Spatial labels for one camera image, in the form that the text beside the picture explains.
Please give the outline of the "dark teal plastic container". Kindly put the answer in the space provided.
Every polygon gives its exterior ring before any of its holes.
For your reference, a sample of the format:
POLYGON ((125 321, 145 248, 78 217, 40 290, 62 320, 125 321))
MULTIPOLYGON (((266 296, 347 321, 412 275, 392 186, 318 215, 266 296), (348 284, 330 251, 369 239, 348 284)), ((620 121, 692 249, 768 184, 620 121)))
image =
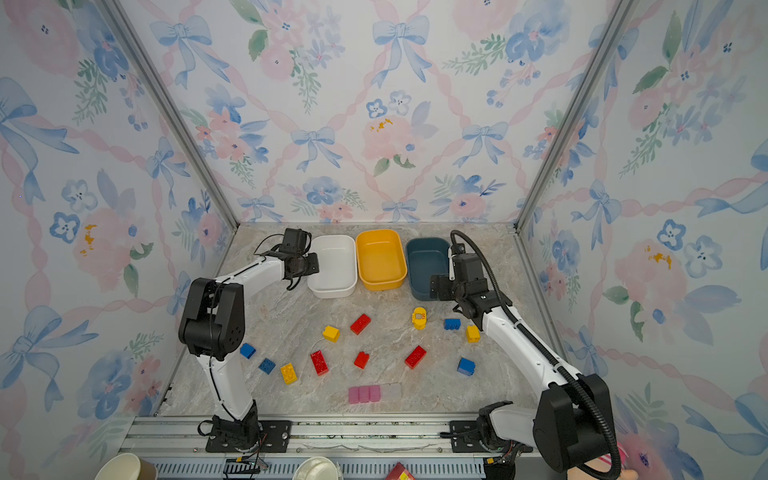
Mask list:
POLYGON ((438 237, 419 237, 406 244, 406 262, 412 296, 431 301, 430 281, 433 275, 447 275, 449 243, 438 237))

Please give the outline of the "yellow small lego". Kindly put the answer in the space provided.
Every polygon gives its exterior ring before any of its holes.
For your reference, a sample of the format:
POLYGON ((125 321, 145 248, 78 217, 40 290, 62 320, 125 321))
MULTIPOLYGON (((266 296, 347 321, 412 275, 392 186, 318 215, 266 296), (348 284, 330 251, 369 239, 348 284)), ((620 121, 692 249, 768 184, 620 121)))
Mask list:
POLYGON ((477 343, 480 338, 480 330, 475 325, 468 325, 465 330, 465 336, 468 343, 477 343))

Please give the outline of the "yellow rounded 120 lego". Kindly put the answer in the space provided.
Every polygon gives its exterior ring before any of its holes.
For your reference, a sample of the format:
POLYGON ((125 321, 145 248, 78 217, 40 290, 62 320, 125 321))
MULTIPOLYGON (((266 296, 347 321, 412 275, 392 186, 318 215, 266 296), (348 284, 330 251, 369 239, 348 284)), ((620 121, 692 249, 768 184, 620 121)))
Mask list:
POLYGON ((412 313, 412 326, 416 330, 423 330, 427 324, 427 312, 423 307, 416 307, 412 313))

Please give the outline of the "white plastic container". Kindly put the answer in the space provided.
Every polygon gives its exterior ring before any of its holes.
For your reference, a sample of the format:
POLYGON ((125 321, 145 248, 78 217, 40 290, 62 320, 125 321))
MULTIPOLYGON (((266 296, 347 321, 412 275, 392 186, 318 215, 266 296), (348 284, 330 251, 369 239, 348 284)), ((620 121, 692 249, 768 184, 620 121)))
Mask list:
POLYGON ((308 277, 310 291, 320 299, 350 296, 358 282, 355 240, 348 235, 322 235, 312 241, 319 272, 308 277))

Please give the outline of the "blue square lego brick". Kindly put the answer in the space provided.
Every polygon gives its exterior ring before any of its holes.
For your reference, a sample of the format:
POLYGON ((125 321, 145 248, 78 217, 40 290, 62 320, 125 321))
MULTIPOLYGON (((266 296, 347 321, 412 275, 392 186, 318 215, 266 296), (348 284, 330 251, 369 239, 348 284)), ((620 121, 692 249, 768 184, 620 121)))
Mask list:
POLYGON ((475 370, 476 370, 476 364, 473 361, 466 358, 461 358, 459 360, 457 371, 460 374, 471 377, 474 375, 475 370))

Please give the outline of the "yellow square lego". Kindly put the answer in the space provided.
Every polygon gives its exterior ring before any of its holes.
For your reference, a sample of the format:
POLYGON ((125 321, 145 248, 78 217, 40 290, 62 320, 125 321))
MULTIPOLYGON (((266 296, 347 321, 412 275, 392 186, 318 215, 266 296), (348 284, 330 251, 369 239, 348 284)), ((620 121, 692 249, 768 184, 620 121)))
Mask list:
POLYGON ((340 330, 333 326, 326 326, 322 331, 322 336, 327 341, 336 343, 340 338, 340 330))

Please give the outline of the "red long lego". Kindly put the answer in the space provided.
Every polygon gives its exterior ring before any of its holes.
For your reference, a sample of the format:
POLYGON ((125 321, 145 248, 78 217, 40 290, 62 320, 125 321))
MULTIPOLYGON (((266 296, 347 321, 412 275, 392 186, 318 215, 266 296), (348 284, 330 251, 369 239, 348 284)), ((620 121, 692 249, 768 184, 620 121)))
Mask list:
POLYGON ((371 321, 372 319, 367 314, 362 314, 350 325, 350 330, 355 335, 360 335, 370 325, 371 321))
POLYGON ((313 368, 318 376, 323 376, 329 372, 328 364, 321 350, 316 350, 312 352, 310 354, 310 359, 311 359, 313 368))

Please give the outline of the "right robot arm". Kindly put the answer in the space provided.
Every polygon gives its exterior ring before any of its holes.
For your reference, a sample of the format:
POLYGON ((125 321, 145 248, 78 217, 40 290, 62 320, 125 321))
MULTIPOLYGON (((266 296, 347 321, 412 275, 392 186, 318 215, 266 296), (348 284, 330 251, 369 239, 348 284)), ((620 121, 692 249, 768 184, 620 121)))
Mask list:
POLYGON ((455 310, 502 348, 538 396, 534 408, 511 401, 483 407, 475 431, 459 433, 459 438, 473 439, 494 453, 533 447, 559 473, 577 468, 596 479, 620 476, 622 461, 604 381, 557 355, 506 295, 488 289, 485 278, 459 281, 434 275, 430 297, 454 301, 455 310))

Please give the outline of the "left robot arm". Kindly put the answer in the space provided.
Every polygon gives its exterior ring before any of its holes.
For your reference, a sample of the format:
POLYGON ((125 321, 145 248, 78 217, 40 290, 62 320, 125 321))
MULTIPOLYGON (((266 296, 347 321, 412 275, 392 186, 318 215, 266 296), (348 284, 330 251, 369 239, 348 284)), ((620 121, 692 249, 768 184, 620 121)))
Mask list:
POLYGON ((319 272, 315 253, 270 251, 244 268, 215 279, 198 278, 188 291, 178 337, 197 358, 220 412, 203 421, 208 453, 251 454, 268 437, 245 383, 240 349, 246 333, 246 301, 264 288, 319 272))

